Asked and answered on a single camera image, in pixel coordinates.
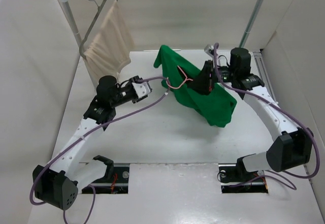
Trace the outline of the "green t shirt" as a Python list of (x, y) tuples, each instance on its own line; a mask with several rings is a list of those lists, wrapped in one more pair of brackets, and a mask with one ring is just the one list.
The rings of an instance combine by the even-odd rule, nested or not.
[(237, 101), (215, 82), (210, 61), (200, 70), (162, 45), (153, 66), (162, 68), (162, 75), (168, 78), (178, 103), (196, 110), (210, 126), (225, 127), (230, 123)]

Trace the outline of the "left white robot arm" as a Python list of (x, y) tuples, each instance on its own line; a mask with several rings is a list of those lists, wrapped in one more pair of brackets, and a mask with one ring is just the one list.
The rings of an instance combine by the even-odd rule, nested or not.
[(151, 93), (148, 83), (134, 76), (118, 83), (113, 76), (99, 79), (96, 94), (69, 141), (45, 166), (37, 165), (32, 173), (30, 202), (50, 204), (63, 211), (74, 203), (77, 194), (95, 180), (109, 181), (114, 162), (101, 155), (81, 167), (85, 153), (107, 127), (117, 121), (116, 107), (128, 102), (137, 103)]

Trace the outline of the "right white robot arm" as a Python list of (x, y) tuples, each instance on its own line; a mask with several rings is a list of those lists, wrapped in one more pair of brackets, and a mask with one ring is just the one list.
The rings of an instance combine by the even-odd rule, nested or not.
[(255, 111), (273, 140), (267, 151), (238, 158), (236, 177), (247, 180), (253, 172), (288, 172), (291, 168), (308, 163), (314, 145), (312, 132), (271, 98), (263, 80), (251, 72), (249, 51), (245, 48), (232, 49), (230, 62), (226, 66), (217, 65), (220, 56), (215, 51), (212, 45), (205, 47), (205, 53), (212, 59), (205, 62), (195, 83), (217, 82), (235, 91)]

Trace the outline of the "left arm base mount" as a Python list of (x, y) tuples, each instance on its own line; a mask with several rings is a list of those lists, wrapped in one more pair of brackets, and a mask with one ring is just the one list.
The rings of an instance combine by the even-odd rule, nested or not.
[(128, 194), (130, 164), (116, 164), (112, 176), (103, 177), (91, 183), (96, 194)]

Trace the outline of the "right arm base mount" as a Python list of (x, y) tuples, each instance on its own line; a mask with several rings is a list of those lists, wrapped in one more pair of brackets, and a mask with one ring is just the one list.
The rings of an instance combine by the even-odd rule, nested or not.
[(236, 164), (219, 164), (217, 180), (222, 194), (268, 193), (263, 171), (239, 172)]

